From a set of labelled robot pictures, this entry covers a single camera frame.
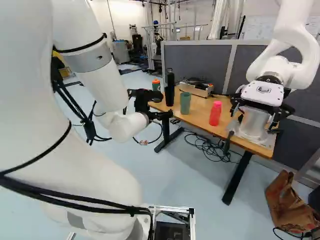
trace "black table leg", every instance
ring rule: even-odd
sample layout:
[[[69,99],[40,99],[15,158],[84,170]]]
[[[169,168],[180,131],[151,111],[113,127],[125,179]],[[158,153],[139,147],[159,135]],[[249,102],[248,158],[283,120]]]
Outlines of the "black table leg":
[[[154,148],[156,153],[159,153],[163,148],[165,148],[173,139],[178,137],[184,129],[182,127],[178,128],[175,132],[170,134],[170,123],[169,118],[162,120],[162,127],[163,127],[163,141],[160,142],[158,146]]]
[[[236,190],[238,188],[238,185],[241,181],[241,178],[250,162],[250,159],[252,157],[253,153],[249,151],[245,151],[236,170],[235,173],[232,176],[232,179],[222,197],[222,202],[226,205],[230,205],[232,199],[234,198],[234,195],[236,193]]]

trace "blue floor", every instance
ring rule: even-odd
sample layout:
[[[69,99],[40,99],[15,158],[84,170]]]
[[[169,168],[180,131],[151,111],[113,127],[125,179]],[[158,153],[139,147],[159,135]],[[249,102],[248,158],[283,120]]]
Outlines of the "blue floor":
[[[152,87],[153,76],[142,71],[122,76],[127,88]],[[94,102],[93,97],[83,86],[68,87],[70,93],[88,113]],[[73,124],[79,124],[77,117],[57,96],[57,101]],[[133,112],[134,101],[128,106]],[[82,127],[76,127],[85,136]],[[108,132],[98,123],[97,132],[107,137]],[[151,124],[139,133],[138,140],[152,140],[160,133],[160,127]],[[230,180],[235,164],[211,162],[202,151],[187,145],[183,135],[159,154],[154,152],[157,143],[141,146],[133,140],[120,144],[114,141],[95,142],[93,148],[128,169],[143,187],[144,202],[149,204],[182,206],[195,208],[196,238],[198,240],[276,240],[272,232],[264,190],[277,176],[277,172],[251,161],[230,206],[222,203],[225,187]],[[232,146],[243,153],[243,150]],[[239,156],[233,155],[232,161]],[[303,199],[307,199],[311,189],[294,183],[294,188]],[[0,239],[24,240],[64,240],[68,229],[59,227],[41,211],[40,204],[0,188]],[[280,234],[286,240],[293,237]]]

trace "wooden table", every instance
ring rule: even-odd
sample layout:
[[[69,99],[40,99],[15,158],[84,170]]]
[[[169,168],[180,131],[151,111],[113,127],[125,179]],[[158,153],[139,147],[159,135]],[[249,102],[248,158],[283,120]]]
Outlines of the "wooden table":
[[[191,96],[190,104],[190,114],[182,115],[180,113],[180,93],[178,86],[175,87],[175,96],[174,96],[174,105],[169,107],[166,105],[165,97],[160,103],[149,102],[148,105],[154,109],[157,109],[161,112],[173,111],[173,116],[176,119],[179,119],[183,122],[186,122],[192,126],[205,130],[206,132],[217,136],[221,139],[227,139],[229,131],[227,130],[228,124],[231,122],[232,118],[230,115],[231,103],[230,99],[226,96],[215,95],[214,97],[203,98],[199,96]],[[211,108],[214,101],[222,102],[222,112],[220,117],[220,122],[218,126],[211,126],[209,124],[209,117]],[[159,152],[167,144],[170,143],[174,138],[176,138],[180,133],[183,132],[183,128],[179,128],[177,131],[170,134],[169,131],[169,120],[166,123],[163,123],[163,137],[164,141],[160,143],[154,150]],[[245,152],[237,166],[237,169],[225,191],[225,194],[222,198],[222,201],[229,205],[233,199],[233,196],[238,188],[240,180],[249,164],[249,161],[252,155],[259,155],[266,159],[271,159],[273,156],[273,149],[267,149],[257,144],[254,144],[244,138],[237,136],[232,136],[230,138],[230,143],[235,144],[243,149]]]

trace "gray cubicle partition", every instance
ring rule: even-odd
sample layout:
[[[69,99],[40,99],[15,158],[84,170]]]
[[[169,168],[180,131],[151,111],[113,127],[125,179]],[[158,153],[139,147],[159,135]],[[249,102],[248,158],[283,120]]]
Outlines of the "gray cubicle partition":
[[[217,41],[197,42],[202,44],[195,45],[194,41],[181,42],[188,45],[165,44],[163,73],[172,69],[176,82],[191,77],[204,78],[214,85],[215,94],[222,94],[232,45],[216,44]]]
[[[247,40],[164,42],[162,69],[165,73],[166,68],[172,68],[176,81],[205,77],[215,85],[214,93],[230,94],[248,84],[247,69],[267,45],[268,41]],[[295,48],[280,55],[291,62],[302,61]],[[284,133],[277,138],[273,159],[298,171],[320,147],[320,70],[308,89],[292,92],[284,102],[296,113],[280,122]]]

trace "brown bag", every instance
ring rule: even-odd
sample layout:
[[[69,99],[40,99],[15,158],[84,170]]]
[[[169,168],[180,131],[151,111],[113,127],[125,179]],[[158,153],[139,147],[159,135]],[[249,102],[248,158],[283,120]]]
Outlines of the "brown bag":
[[[295,234],[320,227],[320,215],[297,195],[292,188],[294,174],[282,170],[267,187],[265,197],[274,225]]]

